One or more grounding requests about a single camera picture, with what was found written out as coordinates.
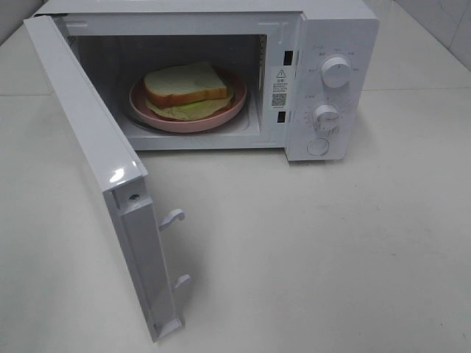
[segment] white countertop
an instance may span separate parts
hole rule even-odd
[[[471,73],[400,7],[346,158],[146,152],[186,326],[152,343],[24,28],[0,47],[0,352],[471,352]]]

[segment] open microwave door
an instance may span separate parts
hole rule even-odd
[[[105,199],[152,340],[181,326],[172,296],[160,223],[144,177],[147,171],[108,111],[65,38],[49,16],[25,20],[39,60],[57,95],[74,137]]]

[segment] timer knob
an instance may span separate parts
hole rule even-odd
[[[339,111],[333,105],[323,104],[313,111],[313,124],[316,130],[333,130],[339,125],[339,121]]]
[[[350,81],[351,70],[351,65],[347,59],[336,55],[322,64],[322,81],[330,88],[340,88]]]

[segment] white microwave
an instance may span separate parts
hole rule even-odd
[[[284,148],[288,160],[347,150],[379,22],[361,0],[49,0],[25,20],[67,126],[104,196],[152,339],[180,327],[161,221],[135,150]],[[207,131],[147,125],[129,91],[146,72],[205,60],[247,87]]]

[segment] sticker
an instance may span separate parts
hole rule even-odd
[[[272,68],[272,94],[270,97],[270,107],[272,109],[289,109],[293,81],[293,66],[275,66]]]

